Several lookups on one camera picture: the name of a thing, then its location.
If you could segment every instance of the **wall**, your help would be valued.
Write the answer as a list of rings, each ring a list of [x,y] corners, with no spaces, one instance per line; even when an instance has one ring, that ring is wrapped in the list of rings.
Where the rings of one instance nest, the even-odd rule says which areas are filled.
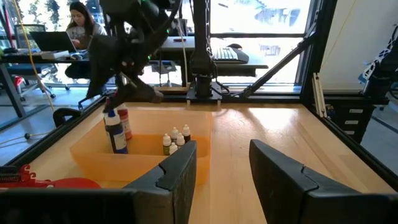
[[[372,61],[387,45],[393,25],[398,23],[397,0],[357,0],[326,59],[353,3],[338,0],[320,71],[324,90],[362,89],[358,75],[366,68],[364,62]]]

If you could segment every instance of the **wooden table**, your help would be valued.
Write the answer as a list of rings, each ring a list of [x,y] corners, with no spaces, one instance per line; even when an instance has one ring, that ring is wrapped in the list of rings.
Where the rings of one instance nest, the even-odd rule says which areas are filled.
[[[183,103],[128,103],[127,106],[176,108]],[[31,163],[38,179],[81,177],[69,147],[96,125],[95,111]],[[302,105],[192,105],[190,110],[213,111],[209,181],[196,187],[190,223],[265,223],[249,164],[249,141],[260,139],[319,173],[360,192],[394,192]],[[120,187],[124,183],[100,183]]]

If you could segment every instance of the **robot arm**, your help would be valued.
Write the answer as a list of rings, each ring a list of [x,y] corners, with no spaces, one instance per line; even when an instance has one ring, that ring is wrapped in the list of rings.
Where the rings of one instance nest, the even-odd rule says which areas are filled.
[[[99,4],[110,18],[114,37],[94,35],[89,44],[91,82],[87,97],[94,97],[110,78],[124,75],[127,84],[118,83],[118,94],[107,105],[105,112],[130,97],[159,102],[163,95],[138,76],[142,75],[150,58],[167,40],[181,0],[174,2],[170,16],[151,0],[100,0]],[[124,30],[125,22],[133,27],[128,34]]]

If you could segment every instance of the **orange plastic bin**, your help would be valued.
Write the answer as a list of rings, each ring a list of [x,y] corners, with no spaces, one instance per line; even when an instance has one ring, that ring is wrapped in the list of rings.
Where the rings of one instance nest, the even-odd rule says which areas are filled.
[[[92,180],[131,182],[157,166],[163,155],[163,135],[173,127],[182,131],[184,124],[191,130],[191,140],[197,141],[196,184],[208,180],[210,168],[212,115],[205,111],[142,110],[129,108],[132,138],[129,154],[113,154],[106,137],[104,121],[100,121],[70,148],[72,158]]]

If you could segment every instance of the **laptop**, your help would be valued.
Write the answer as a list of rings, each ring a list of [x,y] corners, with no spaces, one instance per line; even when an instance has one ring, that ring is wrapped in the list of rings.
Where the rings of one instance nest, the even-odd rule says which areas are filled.
[[[67,32],[30,32],[41,51],[67,50],[69,53],[86,52],[77,50]]]

